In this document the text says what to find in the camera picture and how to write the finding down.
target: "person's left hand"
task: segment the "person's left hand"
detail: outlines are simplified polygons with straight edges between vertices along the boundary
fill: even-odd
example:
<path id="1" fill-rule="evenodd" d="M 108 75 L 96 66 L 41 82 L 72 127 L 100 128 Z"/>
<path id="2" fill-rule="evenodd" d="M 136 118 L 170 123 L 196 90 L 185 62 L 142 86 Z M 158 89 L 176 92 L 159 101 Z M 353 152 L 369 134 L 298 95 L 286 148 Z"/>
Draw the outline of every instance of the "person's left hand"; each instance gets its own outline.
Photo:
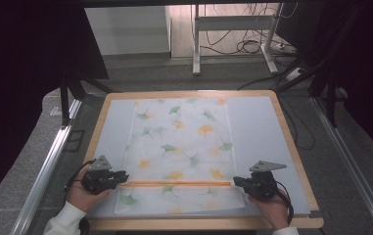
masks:
<path id="1" fill-rule="evenodd" d="M 86 170 L 87 168 L 84 168 L 76 177 L 67 196 L 67 201 L 83 212 L 88 212 L 95 203 L 107 198 L 113 191 L 109 189 L 98 195 L 86 191 L 80 182 Z"/>

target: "white sleeve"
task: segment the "white sleeve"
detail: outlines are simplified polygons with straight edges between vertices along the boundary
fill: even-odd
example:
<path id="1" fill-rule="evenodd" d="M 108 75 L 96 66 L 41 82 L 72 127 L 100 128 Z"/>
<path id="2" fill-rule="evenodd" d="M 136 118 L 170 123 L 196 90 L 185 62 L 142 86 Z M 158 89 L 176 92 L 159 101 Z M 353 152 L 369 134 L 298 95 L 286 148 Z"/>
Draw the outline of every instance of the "white sleeve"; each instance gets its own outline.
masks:
<path id="1" fill-rule="evenodd" d="M 274 231 L 272 235 L 299 235 L 299 231 L 297 230 L 297 227 L 286 227 Z"/>
<path id="2" fill-rule="evenodd" d="M 45 235 L 73 235 L 80 234 L 79 222 L 86 212 L 66 202 L 55 217 L 49 219 L 43 234 Z"/>

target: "hand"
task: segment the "hand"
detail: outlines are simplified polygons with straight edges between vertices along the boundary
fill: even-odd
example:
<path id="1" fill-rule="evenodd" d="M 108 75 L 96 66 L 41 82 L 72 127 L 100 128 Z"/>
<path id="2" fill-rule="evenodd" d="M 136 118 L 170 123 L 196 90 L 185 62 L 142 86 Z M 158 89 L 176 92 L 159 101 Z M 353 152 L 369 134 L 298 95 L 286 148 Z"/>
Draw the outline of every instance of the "hand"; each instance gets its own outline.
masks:
<path id="1" fill-rule="evenodd" d="M 95 203 L 107 198 L 113 191 L 109 189 L 98 195 L 93 195 L 86 191 L 80 182 L 86 170 L 86 168 L 83 169 L 76 177 L 67 196 L 67 201 L 83 212 L 88 212 Z"/>
<path id="2" fill-rule="evenodd" d="M 279 190 L 283 195 L 286 195 L 283 190 Z M 258 200 L 251 195 L 248 196 L 248 199 L 259 207 L 262 215 L 271 224 L 273 230 L 279 230 L 289 226 L 287 223 L 287 206 L 278 195 L 275 195 L 268 201 Z"/>

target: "white wall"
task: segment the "white wall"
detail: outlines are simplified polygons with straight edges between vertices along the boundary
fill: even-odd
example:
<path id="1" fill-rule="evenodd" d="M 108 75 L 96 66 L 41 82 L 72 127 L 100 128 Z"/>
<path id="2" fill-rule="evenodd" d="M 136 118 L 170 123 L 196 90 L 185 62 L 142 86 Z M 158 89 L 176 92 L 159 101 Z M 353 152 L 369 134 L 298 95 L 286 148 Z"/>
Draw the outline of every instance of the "white wall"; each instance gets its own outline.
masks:
<path id="1" fill-rule="evenodd" d="M 85 9 L 102 55 L 170 51 L 169 8 Z"/>

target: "metal frame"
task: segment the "metal frame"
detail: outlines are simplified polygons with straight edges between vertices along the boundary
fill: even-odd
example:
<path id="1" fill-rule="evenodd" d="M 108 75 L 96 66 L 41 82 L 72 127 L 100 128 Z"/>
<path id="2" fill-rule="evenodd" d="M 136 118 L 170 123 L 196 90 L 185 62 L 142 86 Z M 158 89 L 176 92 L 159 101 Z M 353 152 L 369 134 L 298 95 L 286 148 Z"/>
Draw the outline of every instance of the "metal frame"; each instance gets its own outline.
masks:
<path id="1" fill-rule="evenodd" d="M 27 232 L 55 169 L 59 155 L 61 154 L 65 142 L 70 134 L 73 120 L 76 117 L 80 105 L 80 101 L 74 100 L 72 102 L 70 106 L 70 124 L 59 130 L 10 234 L 19 235 Z"/>
<path id="2" fill-rule="evenodd" d="M 269 48 L 272 37 L 280 16 L 282 3 L 279 3 L 277 11 L 272 16 L 224 16 L 224 17 L 200 17 L 199 5 L 195 5 L 195 44 L 193 53 L 193 75 L 201 74 L 201 55 L 199 32 L 200 31 L 220 31 L 220 30 L 268 30 L 265 43 L 261 43 L 260 48 L 266 60 L 269 71 L 272 74 L 278 73 L 274 60 L 271 57 Z"/>
<path id="3" fill-rule="evenodd" d="M 314 105 L 314 108 L 318 112 L 326 130 L 329 132 L 329 135 L 333 140 L 333 143 L 335 144 L 336 149 L 338 150 L 346 169 L 348 170 L 354 184 L 356 185 L 357 191 L 359 192 L 360 196 L 362 197 L 367 208 L 373 216 L 373 189 L 367 182 L 365 176 L 362 174 L 359 166 L 356 164 L 353 155 L 349 151 L 349 148 L 345 144 L 342 136 L 339 134 L 338 129 L 335 128 L 330 120 L 327 118 L 326 108 L 321 98 L 312 97 L 311 101 Z"/>

